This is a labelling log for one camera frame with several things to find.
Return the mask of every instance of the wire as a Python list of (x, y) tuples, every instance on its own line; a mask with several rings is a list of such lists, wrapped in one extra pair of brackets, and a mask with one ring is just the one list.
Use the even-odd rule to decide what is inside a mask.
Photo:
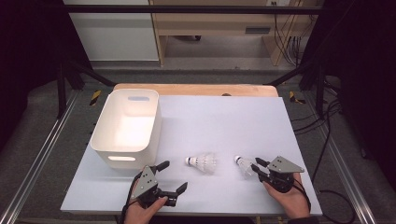
[(301, 187), (295, 185), (294, 183), (291, 184), (291, 183), (289, 183), (288, 181), (286, 181), (286, 180), (284, 180), (284, 179), (281, 179), (281, 178), (279, 178), (279, 177), (275, 177), (275, 179), (276, 179), (277, 181), (283, 182), (283, 183), (285, 183), (286, 185), (289, 185), (290, 187), (293, 187), (293, 188), (297, 189), (298, 191), (300, 191), (300, 192), (303, 194), (303, 196), (305, 197), (305, 199), (306, 199), (306, 203), (307, 203), (307, 205), (308, 205), (309, 211), (311, 211), (311, 201), (309, 200), (309, 197), (308, 197), (308, 195), (306, 194), (306, 191), (305, 191), (304, 186), (303, 186), (298, 180), (294, 179), (294, 181), (297, 182)]
[[(328, 113), (329, 112), (329, 114), (330, 114), (330, 116), (329, 117), (331, 117), (331, 116), (333, 116), (336, 112), (338, 112), (338, 111), (340, 111), (340, 109), (339, 108), (337, 108), (337, 109), (335, 109), (334, 111), (326, 111), (326, 113)], [(312, 115), (310, 115), (310, 116), (308, 116), (308, 117), (306, 117), (306, 118), (304, 118), (304, 119), (308, 119), (308, 118), (310, 118), (310, 117), (312, 117), (313, 115), (316, 115), (317, 113), (315, 113), (315, 114), (312, 114)], [(313, 121), (312, 123), (310, 123), (310, 124), (308, 124), (308, 125), (306, 125), (306, 126), (304, 126), (303, 128), (299, 128), (299, 129), (296, 129), (296, 130), (293, 130), (295, 133), (297, 133), (297, 132), (299, 132), (299, 131), (302, 131), (302, 130), (304, 130), (304, 129), (307, 129), (307, 128), (309, 128), (309, 127), (311, 127), (311, 126), (313, 126), (314, 124), (316, 124), (318, 121), (320, 121), (321, 119), (316, 119), (315, 121)], [(322, 123), (320, 123), (319, 124), (319, 126), (317, 126), (317, 127), (320, 127), (321, 125), (323, 125), (323, 123), (326, 121), (326, 119), (322, 122)]]
[(335, 195), (338, 195), (339, 197), (341, 197), (342, 199), (344, 199), (346, 202), (347, 202), (347, 204), (349, 205), (349, 207), (351, 208), (351, 210), (352, 210), (352, 218), (348, 221), (348, 222), (340, 222), (340, 221), (337, 221), (337, 220), (335, 220), (335, 219), (333, 219), (333, 218), (331, 218), (331, 217), (329, 217), (328, 215), (326, 215), (326, 214), (322, 214), (324, 217), (326, 217), (327, 219), (329, 219), (331, 222), (333, 222), (333, 223), (336, 223), (336, 224), (351, 224), (351, 223), (353, 223), (354, 221), (355, 221), (355, 218), (356, 218), (356, 213), (355, 213), (355, 210), (354, 210), (354, 208), (353, 208), (353, 205), (352, 205), (352, 203), (349, 201), (349, 199), (346, 197), (346, 196), (344, 196), (344, 195), (342, 195), (342, 194), (340, 194), (340, 193), (338, 193), (338, 192), (336, 192), (336, 191), (334, 191), (334, 190), (330, 190), (330, 189), (322, 189), (322, 190), (320, 190), (319, 191), (320, 193), (333, 193), (333, 194), (335, 194)]
[[(329, 104), (328, 109), (326, 111), (327, 119), (325, 121), (327, 122), (329, 131), (327, 132), (325, 143), (323, 144), (322, 150), (320, 152), (320, 156), (318, 158), (317, 166), (315, 167), (314, 173), (313, 173), (312, 178), (311, 178), (312, 183), (314, 183), (314, 181), (315, 181), (316, 175), (318, 173), (318, 168), (319, 168), (320, 163), (321, 163), (321, 161), (323, 159), (323, 155), (324, 155), (327, 143), (329, 142), (329, 139), (330, 139), (330, 133), (331, 133), (331, 125), (330, 125), (330, 116), (331, 115), (330, 115), (330, 112), (332, 111), (332, 108), (334, 106), (337, 106), (337, 105), (340, 105), (340, 103), (338, 102), (338, 99), (335, 99)], [(331, 222), (336, 223), (336, 224), (351, 224), (351, 223), (353, 223), (355, 221), (355, 218), (356, 218), (355, 210), (354, 210), (354, 208), (352, 206), (352, 203), (344, 195), (342, 195), (342, 194), (340, 194), (340, 193), (338, 193), (336, 191), (329, 190), (329, 189), (323, 189), (323, 190), (320, 190), (319, 192), (333, 193), (333, 194), (336, 194), (336, 195), (340, 196), (341, 198), (343, 198), (348, 203), (349, 207), (352, 210), (352, 218), (348, 222), (337, 221), (337, 220), (335, 220), (335, 219), (333, 219), (333, 218), (331, 218), (331, 217), (329, 217), (329, 216), (327, 216), (326, 214), (323, 213), (324, 217), (326, 217)]]
[(325, 152), (327, 143), (329, 142), (329, 139), (330, 139), (330, 132), (331, 132), (331, 125), (330, 125), (330, 110), (332, 109), (333, 106), (335, 106), (335, 103), (337, 103), (337, 105), (339, 104), (338, 99), (335, 99), (334, 101), (332, 101), (332, 102), (329, 104), (328, 109), (327, 109), (327, 111), (326, 111), (326, 117), (327, 117), (327, 120), (326, 120), (326, 121), (327, 121), (327, 125), (328, 125), (329, 131), (327, 132), (326, 140), (325, 140), (325, 142), (324, 142), (324, 144), (323, 144), (322, 150), (320, 151), (320, 155), (319, 155), (319, 158), (318, 158), (317, 166), (315, 167), (314, 173), (312, 174), (312, 182), (315, 181), (315, 177), (316, 177), (316, 175), (317, 175), (318, 168), (319, 168), (319, 166), (320, 166), (321, 160), (323, 159), (323, 155), (324, 155), (324, 152)]
[(314, 21), (316, 21), (316, 19), (314, 18), (313, 15), (309, 15), (309, 19), (311, 20), (311, 22), (309, 22), (309, 24), (305, 27), (305, 29), (303, 30), (303, 33), (300, 35), (300, 37), (305, 36), (308, 33), (309, 29), (314, 24)]
[[(278, 29), (277, 29), (277, 15), (276, 15), (276, 14), (274, 14), (274, 19), (275, 19), (275, 31), (274, 31), (275, 43), (276, 43), (277, 47), (279, 48), (280, 52), (282, 53), (283, 57), (286, 59), (286, 62), (288, 62), (288, 63), (290, 63), (290, 64), (293, 64), (293, 62), (289, 61), (289, 59), (288, 59), (286, 53), (284, 52), (284, 50), (285, 50), (286, 48), (285, 48), (285, 45), (283, 44), (282, 36), (280, 35), (280, 33), (279, 33)], [(279, 44), (277, 43), (276, 33), (277, 33), (277, 35), (279, 36), (280, 43), (282, 44), (282, 48), (281, 48), (281, 47), (279, 46)]]
[(296, 58), (296, 66), (298, 66), (298, 60), (300, 58), (300, 43), (301, 43), (301, 38), (297, 37), (296, 40), (296, 48), (294, 48), (293, 52), (294, 52), (294, 58)]
[(340, 88), (338, 88), (338, 87), (334, 87), (334, 85), (332, 85), (328, 80), (327, 80), (327, 78), (325, 77), (324, 78), (324, 84), (325, 84), (325, 86), (326, 87), (328, 87), (328, 88), (330, 88), (330, 89), (332, 89), (333, 91), (335, 91), (337, 94), (338, 94), (338, 92), (340, 92), (341, 91), (341, 89)]
[(305, 118), (302, 118), (302, 119), (291, 119), (290, 122), (301, 121), (301, 120), (309, 119), (309, 118), (311, 118), (312, 116), (315, 116), (315, 115), (316, 115), (316, 113), (313, 113), (313, 114), (311, 114), (311, 115), (309, 115), (309, 116), (307, 116), (307, 117), (305, 117)]
[(288, 18), (286, 19), (285, 23), (283, 23), (282, 28), (280, 28), (280, 32), (282, 32), (283, 36), (285, 36), (285, 33), (283, 33), (283, 29), (285, 28), (286, 24), (288, 23), (290, 17), (291, 17), (291, 14), (288, 16)]
[(291, 41), (291, 37), (289, 37), (286, 52), (288, 53), (288, 58), (289, 58), (289, 60), (294, 64), (294, 66), (297, 66), (297, 63), (295, 63), (295, 62), (293, 61), (293, 59), (290, 57), (290, 41)]
[(297, 134), (295, 134), (295, 135), (300, 135), (300, 134), (304, 134), (304, 133), (309, 133), (309, 132), (315, 130), (316, 128), (322, 126), (325, 122), (326, 122), (326, 121), (323, 120), (323, 122), (321, 122), (318, 126), (315, 126), (315, 127), (311, 128), (311, 129), (309, 129), (309, 130), (307, 130), (307, 131), (305, 131), (305, 132), (303, 132), (303, 133), (297, 133)]
[(328, 89), (324, 89), (326, 92), (333, 96), (338, 96), (338, 92), (335, 91), (334, 89), (330, 88), (326, 83), (324, 84), (325, 87), (328, 87)]
[(137, 176), (135, 176), (134, 180), (132, 181), (131, 187), (129, 188), (128, 197), (126, 198), (126, 203), (122, 207), (120, 220), (118, 222), (119, 224), (123, 224), (124, 223), (126, 211), (128, 210), (129, 206), (131, 206), (131, 204), (135, 203), (135, 202), (129, 203), (129, 201), (130, 201), (131, 196), (132, 196), (132, 190), (134, 189), (134, 183), (136, 183), (137, 179), (140, 178), (141, 175), (142, 175), (142, 172), (140, 172)]

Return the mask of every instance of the wooden cabinet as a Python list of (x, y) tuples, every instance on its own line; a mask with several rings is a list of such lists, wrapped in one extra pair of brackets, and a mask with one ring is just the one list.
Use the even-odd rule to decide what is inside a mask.
[[(290, 0), (290, 7), (314, 6), (316, 0)], [(267, 0), (149, 0), (158, 6), (257, 6), (265, 7)], [(312, 17), (297, 15), (258, 14), (152, 14), (154, 30), (163, 64), (166, 40), (169, 35), (261, 35), (278, 65), (290, 36), (309, 35), (314, 25)]]
[[(146, 0), (64, 0), (66, 5), (148, 5)], [(157, 61), (148, 13), (70, 13), (91, 62)]]

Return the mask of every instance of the black stand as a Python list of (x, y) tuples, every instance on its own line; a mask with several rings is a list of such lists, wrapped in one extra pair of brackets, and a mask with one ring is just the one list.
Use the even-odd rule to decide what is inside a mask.
[[(59, 110), (57, 116), (58, 119), (64, 114), (64, 111), (66, 110), (66, 92), (64, 81), (65, 78), (67, 79), (73, 90), (82, 90), (85, 85), (84, 81), (79, 75), (81, 73), (93, 77), (107, 86), (115, 86), (117, 84), (95, 73), (92, 70), (88, 59), (86, 60), (87, 62), (83, 62), (85, 60), (80, 61), (87, 64), (89, 67), (76, 62), (76, 60), (78, 59), (76, 59), (74, 55), (72, 56), (72, 53), (68, 52), (67, 49), (64, 49), (67, 47), (62, 46), (60, 41), (58, 41), (59, 36), (54, 36), (54, 32), (52, 32), (49, 24), (47, 23), (47, 20), (43, 18), (43, 15), (45, 15), (48, 11), (45, 11), (46, 9), (40, 5), (39, 1), (31, 1), (27, 4), (29, 4), (29, 6), (27, 7), (28, 12), (32, 14), (32, 25), (43, 37), (47, 45), (47, 52), (52, 54), (51, 56), (53, 57), (54, 61), (59, 64), (56, 72), (59, 100)], [(58, 13), (60, 17), (66, 15), (67, 19), (69, 19), (68, 12), (66, 10), (56, 11), (55, 13)]]
[(351, 9), (354, 3), (355, 1), (351, 2), (347, 6), (347, 9), (344, 11), (341, 18), (332, 27), (332, 29), (325, 36), (323, 41), (321, 41), (317, 50), (312, 54), (308, 61), (301, 63), (299, 67), (288, 72), (286, 75), (264, 85), (278, 86), (292, 77), (304, 74), (303, 78), (300, 81), (300, 89), (302, 91), (307, 91), (310, 90), (315, 83), (317, 84), (316, 110), (318, 112), (319, 118), (323, 119), (323, 93), (325, 75), (322, 70), (322, 64), (325, 63), (326, 55), (328, 55), (331, 51), (331, 45), (329, 42), (333, 38), (335, 38), (339, 24), (343, 21), (344, 17), (347, 15), (348, 11)]

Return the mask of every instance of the floor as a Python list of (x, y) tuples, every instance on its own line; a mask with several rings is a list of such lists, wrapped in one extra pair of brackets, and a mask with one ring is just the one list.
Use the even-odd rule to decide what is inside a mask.
[[(283, 76), (293, 65), (283, 60), (274, 67), (262, 41), (257, 37), (240, 38), (227, 36), (203, 36), (196, 41), (193, 36), (175, 36), (169, 39), (166, 59), (163, 66), (157, 63), (100, 63), (93, 62), (95, 70), (115, 82), (142, 83), (233, 83), (256, 84), (271, 82)], [(93, 124), (100, 113), (99, 105), (87, 104), (92, 93), (101, 88), (111, 91), (96, 80), (83, 75), (86, 86), (83, 91), (68, 89), (69, 99), (76, 95), (76, 106), (70, 112), (65, 124), (59, 124), (61, 132), (49, 136), (52, 127), (57, 125), (56, 83), (51, 82), (33, 90), (29, 96), (29, 105), (19, 128), (1, 152), (0, 211), (2, 221), (8, 223), (114, 223), (114, 217), (75, 217), (59, 211), (60, 203), (67, 192), (67, 186), (73, 178), (85, 146), (90, 139)], [(312, 108), (315, 91), (300, 91), (298, 83), (301, 77), (294, 77), (276, 87), (279, 96), (284, 98), (290, 113), (293, 128), (299, 129), (315, 120)], [(333, 85), (339, 85), (337, 78), (328, 77)], [(290, 100), (290, 92), (296, 101)], [(332, 90), (326, 90), (325, 100), (336, 98)], [(365, 206), (355, 207), (358, 217), (353, 223), (396, 223), (396, 195), (380, 174), (375, 161), (363, 159), (358, 150), (353, 132), (347, 120), (339, 110), (332, 115), (332, 143), (323, 157), (318, 170), (315, 185), (318, 189), (333, 189), (343, 195), (349, 195), (350, 188), (358, 189), (362, 199), (351, 199), (356, 205), (367, 203), (368, 211), (359, 211)], [(320, 125), (309, 133), (296, 132), (308, 172), (313, 173), (318, 162), (320, 149), (325, 142), (326, 125)], [(49, 140), (56, 140), (52, 145)], [(44, 153), (44, 146), (49, 147)], [(339, 152), (349, 173), (339, 170), (336, 155)], [(43, 155), (41, 166), (37, 164), (37, 155)], [(352, 176), (352, 183), (345, 183), (345, 177)], [(21, 196), (18, 202), (14, 196)], [(322, 210), (330, 217), (346, 221), (352, 216), (348, 204), (339, 197), (326, 192), (318, 195)], [(12, 219), (12, 212), (18, 219)], [(365, 220), (361, 215), (373, 215), (374, 220)], [(278, 223), (277, 217), (265, 217), (265, 223)], [(320, 223), (330, 223), (322, 218)]]

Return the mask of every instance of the bin handle cutout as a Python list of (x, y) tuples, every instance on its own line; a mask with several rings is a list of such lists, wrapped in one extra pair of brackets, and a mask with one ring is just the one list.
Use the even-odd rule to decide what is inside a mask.
[(115, 156), (109, 156), (108, 157), (111, 161), (135, 161), (135, 157), (115, 157)]
[(129, 96), (129, 101), (149, 101), (147, 96)]

